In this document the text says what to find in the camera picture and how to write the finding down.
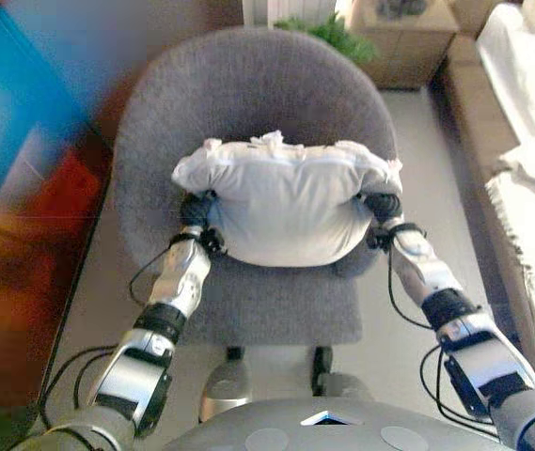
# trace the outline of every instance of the green plant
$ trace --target green plant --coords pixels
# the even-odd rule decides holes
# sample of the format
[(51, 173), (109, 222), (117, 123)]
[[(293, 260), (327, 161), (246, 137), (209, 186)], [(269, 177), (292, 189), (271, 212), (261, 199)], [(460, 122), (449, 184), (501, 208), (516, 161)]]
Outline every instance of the green plant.
[(282, 30), (309, 33), (309, 35), (323, 39), (356, 64), (369, 63), (378, 55), (378, 50), (373, 42), (349, 33), (344, 27), (344, 18), (339, 17), (336, 12), (320, 25), (310, 26), (306, 22), (292, 17), (285, 21), (278, 21), (274, 26)]

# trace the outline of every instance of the pillow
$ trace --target pillow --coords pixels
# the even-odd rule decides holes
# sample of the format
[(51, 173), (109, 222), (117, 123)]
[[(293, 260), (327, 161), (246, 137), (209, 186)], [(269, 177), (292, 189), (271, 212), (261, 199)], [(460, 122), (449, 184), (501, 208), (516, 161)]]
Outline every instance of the pillow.
[(401, 163), (338, 141), (305, 148), (280, 131), (250, 143), (208, 139), (172, 178), (185, 190), (213, 190), (209, 223), (230, 256), (261, 266), (332, 263), (363, 239), (371, 220), (358, 194), (401, 192)]

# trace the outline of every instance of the gray armchair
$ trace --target gray armchair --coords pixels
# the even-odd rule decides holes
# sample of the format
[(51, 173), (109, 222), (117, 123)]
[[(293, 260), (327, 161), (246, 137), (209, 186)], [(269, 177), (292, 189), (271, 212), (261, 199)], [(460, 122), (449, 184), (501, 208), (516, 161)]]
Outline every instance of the gray armchair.
[[(114, 163), (121, 230), (140, 266), (180, 229), (178, 160), (204, 139), (248, 140), (281, 130), (292, 144), (339, 139), (396, 158), (389, 114), (376, 88), (327, 44), (279, 30), (233, 28), (162, 54), (137, 85), (121, 121)], [(226, 346), (332, 345), (358, 340), (354, 282), (365, 243), (332, 265), (262, 268), (212, 260), (202, 304), (184, 340)]]

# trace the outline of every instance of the chair backrest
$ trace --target chair backrest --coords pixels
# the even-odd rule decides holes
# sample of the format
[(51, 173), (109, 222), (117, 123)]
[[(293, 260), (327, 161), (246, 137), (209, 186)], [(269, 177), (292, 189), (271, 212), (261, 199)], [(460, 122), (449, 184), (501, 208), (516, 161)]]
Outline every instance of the chair backrest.
[(291, 144), (350, 139), (396, 157), (390, 116), (369, 78), (312, 37), (232, 28), (165, 52), (121, 120), (113, 176), (121, 230), (142, 264), (179, 229), (178, 160), (208, 137), (247, 140), (281, 130)]

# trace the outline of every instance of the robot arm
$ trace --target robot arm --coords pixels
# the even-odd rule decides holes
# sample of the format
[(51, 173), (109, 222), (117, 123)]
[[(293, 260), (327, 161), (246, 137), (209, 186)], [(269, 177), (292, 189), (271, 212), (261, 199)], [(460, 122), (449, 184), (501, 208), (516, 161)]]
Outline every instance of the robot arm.
[(153, 431), (171, 383), (167, 370), (211, 268), (204, 229), (189, 225), (170, 243), (149, 301), (95, 381), (87, 406), (17, 450), (133, 449)]
[(464, 295), (448, 266), (415, 226), (405, 223), (390, 194), (366, 204), (380, 223), (380, 245), (409, 297), (419, 306), (447, 355), (445, 368), (465, 409), (491, 417), (501, 441), (514, 449), (535, 449), (535, 373), (493, 320)]

